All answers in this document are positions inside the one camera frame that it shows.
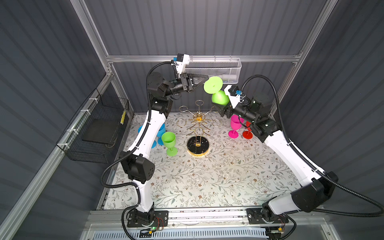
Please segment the blue wine glass front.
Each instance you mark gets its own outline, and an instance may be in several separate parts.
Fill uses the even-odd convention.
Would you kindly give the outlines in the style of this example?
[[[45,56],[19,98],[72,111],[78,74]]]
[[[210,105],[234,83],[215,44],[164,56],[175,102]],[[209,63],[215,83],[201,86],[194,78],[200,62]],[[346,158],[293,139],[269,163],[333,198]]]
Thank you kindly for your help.
[[[163,134],[164,134],[165,132],[166,132],[166,126],[165,126],[165,124],[163,124],[163,125],[161,126],[161,128],[159,129],[158,134],[157,134],[157,137],[158,137],[158,144],[159,144],[160,146],[163,146],[163,145],[164,145],[163,140],[162,140],[162,136],[163,136]]]

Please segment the blue wine glass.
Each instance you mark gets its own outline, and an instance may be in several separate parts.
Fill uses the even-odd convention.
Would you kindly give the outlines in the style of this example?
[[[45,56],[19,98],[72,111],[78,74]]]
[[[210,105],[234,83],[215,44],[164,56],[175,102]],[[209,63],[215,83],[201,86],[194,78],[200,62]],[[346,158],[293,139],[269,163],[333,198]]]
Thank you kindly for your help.
[[[161,126],[161,128],[159,129],[158,134],[157,134],[157,137],[158,137],[158,144],[159,144],[160,146],[163,146],[163,145],[164,145],[163,140],[162,140],[162,136],[163,136],[163,134],[164,134],[165,132],[166,132],[166,126],[165,126],[165,124],[163,124],[163,125]]]
[[[140,133],[141,129],[142,129],[142,126],[139,127],[139,129],[138,129],[138,133]],[[156,145],[157,145],[157,142],[154,141],[153,144],[152,144],[152,149],[154,149],[154,148],[156,147]]]

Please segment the pink wine glass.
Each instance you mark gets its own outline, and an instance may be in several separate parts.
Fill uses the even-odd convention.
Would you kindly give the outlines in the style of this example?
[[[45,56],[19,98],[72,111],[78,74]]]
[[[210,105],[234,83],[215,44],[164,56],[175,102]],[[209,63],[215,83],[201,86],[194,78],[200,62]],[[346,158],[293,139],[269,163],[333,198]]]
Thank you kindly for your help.
[[[236,139],[239,137],[238,130],[243,126],[244,119],[240,118],[237,115],[232,115],[231,117],[231,128],[232,130],[229,131],[228,135],[232,139]]]

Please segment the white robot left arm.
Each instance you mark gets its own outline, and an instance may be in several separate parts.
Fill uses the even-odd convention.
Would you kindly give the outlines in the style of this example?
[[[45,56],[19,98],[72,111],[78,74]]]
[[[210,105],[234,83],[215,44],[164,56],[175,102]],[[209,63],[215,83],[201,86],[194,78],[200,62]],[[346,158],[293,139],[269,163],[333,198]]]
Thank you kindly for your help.
[[[171,96],[183,92],[193,92],[208,79],[207,75],[181,74],[178,78],[168,81],[159,72],[147,75],[149,109],[146,121],[129,148],[131,155],[121,162],[124,172],[132,183],[137,185],[139,203],[134,213],[137,222],[141,224],[149,225],[155,217],[151,187],[148,184],[154,175],[155,164],[149,158],[153,142],[171,111],[173,105]]]

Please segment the green wine glass back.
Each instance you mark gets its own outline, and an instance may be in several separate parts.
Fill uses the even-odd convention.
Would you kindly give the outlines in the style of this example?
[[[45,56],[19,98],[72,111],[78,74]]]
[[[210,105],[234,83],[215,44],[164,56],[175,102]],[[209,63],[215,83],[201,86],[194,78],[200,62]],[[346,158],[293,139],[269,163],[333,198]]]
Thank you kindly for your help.
[[[230,102],[229,97],[222,90],[223,85],[223,80],[220,77],[210,77],[204,83],[204,91],[212,95],[212,103],[225,106]]]

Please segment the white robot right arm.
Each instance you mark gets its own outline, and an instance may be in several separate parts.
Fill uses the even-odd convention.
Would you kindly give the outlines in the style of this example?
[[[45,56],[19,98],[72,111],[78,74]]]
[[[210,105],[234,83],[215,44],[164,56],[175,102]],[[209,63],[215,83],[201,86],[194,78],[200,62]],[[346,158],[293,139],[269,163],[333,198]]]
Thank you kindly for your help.
[[[331,198],[338,177],[333,172],[326,173],[299,150],[285,134],[282,123],[262,114],[261,102],[252,99],[243,105],[242,100],[237,93],[224,91],[212,96],[212,103],[222,117],[235,118],[240,123],[249,122],[252,134],[284,161],[300,183],[299,189],[263,204],[265,219],[294,211],[320,212],[319,206]]]

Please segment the red wine glass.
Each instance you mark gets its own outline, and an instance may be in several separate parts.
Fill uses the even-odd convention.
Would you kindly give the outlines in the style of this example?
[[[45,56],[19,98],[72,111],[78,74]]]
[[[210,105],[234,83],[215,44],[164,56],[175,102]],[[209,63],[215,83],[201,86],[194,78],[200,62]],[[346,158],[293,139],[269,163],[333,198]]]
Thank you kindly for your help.
[[[250,128],[251,123],[248,121],[244,121],[243,127],[245,128],[245,131],[243,132],[243,137],[247,140],[250,140],[253,138],[253,133]]]

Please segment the green wine glass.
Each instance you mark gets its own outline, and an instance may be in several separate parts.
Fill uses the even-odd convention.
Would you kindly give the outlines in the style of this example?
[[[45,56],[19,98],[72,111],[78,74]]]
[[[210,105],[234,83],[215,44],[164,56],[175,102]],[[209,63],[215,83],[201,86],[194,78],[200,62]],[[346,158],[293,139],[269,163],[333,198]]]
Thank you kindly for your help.
[[[204,91],[212,95],[212,103],[225,106],[230,102],[229,97],[222,90],[223,85],[223,80],[220,77],[210,77],[204,83]]]
[[[178,149],[176,148],[176,135],[172,132],[165,132],[162,135],[162,141],[167,148],[167,155],[170,157],[176,156]]]

